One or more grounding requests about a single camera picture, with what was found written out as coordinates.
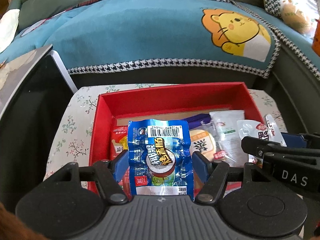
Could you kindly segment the person's left hand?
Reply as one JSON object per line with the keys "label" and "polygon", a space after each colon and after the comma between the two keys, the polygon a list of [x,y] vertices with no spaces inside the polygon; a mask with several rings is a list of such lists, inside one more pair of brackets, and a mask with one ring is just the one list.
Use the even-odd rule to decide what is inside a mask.
{"label": "person's left hand", "polygon": [[13,213],[7,211],[1,203],[1,239],[47,239],[22,223]]}

